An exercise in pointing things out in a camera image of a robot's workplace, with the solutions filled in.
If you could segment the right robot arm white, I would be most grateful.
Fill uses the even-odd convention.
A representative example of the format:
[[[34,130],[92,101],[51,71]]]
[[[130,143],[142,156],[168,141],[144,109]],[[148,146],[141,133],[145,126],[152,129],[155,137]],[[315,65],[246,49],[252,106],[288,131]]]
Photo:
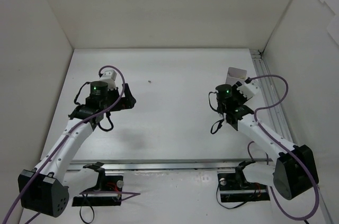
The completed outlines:
[[[253,84],[221,84],[216,87],[216,111],[224,122],[237,132],[249,137],[273,161],[263,165],[256,161],[243,161],[236,167],[234,181],[246,188],[252,183],[274,187],[285,199],[292,200],[319,183],[312,150],[297,146],[282,138],[246,105],[258,91]]]

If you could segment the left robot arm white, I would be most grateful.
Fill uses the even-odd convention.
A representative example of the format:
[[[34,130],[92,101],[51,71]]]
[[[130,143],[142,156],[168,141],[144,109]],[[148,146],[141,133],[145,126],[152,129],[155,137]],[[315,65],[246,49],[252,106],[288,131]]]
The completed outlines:
[[[129,85],[109,89],[108,83],[90,83],[85,104],[77,104],[69,115],[66,128],[47,156],[33,170],[23,170],[18,177],[21,206],[52,217],[60,216],[70,199],[86,191],[105,188],[102,163],[86,164],[76,175],[65,180],[70,162],[84,141],[111,112],[132,109],[136,103]]]

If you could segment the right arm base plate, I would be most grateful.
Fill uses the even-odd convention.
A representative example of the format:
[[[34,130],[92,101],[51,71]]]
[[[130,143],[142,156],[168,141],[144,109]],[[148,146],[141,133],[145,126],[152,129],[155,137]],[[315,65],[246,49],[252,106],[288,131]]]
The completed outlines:
[[[241,186],[236,181],[235,173],[218,173],[217,198],[221,203],[270,201],[266,186],[249,183]]]

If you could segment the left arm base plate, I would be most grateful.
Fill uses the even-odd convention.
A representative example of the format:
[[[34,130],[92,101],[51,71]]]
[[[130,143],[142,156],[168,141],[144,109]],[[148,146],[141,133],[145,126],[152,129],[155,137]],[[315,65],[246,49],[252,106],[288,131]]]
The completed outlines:
[[[89,193],[84,198],[82,195],[74,197],[71,201],[72,207],[114,207],[120,206],[122,195],[114,192],[121,192],[123,189],[123,175],[108,175],[100,189],[104,193]]]

